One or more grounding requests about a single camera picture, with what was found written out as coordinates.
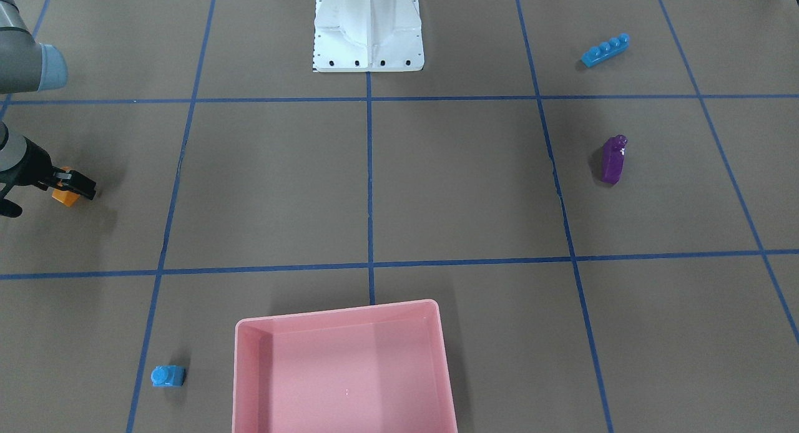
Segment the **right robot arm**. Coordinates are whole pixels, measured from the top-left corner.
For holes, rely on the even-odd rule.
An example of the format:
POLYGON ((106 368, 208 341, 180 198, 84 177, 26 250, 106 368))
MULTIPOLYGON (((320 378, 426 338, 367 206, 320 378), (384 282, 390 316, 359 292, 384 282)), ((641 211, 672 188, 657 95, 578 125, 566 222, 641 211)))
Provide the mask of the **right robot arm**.
MULTIPOLYGON (((2 94, 42 92, 63 88, 68 68, 62 53, 52 44, 34 40, 15 0, 1 0, 1 90, 2 94)), ((75 200, 93 200, 97 184, 91 178, 57 167, 37 143, 1 124, 1 214, 17 218, 22 208, 7 199, 14 187, 50 188, 54 198, 71 206, 75 200)))

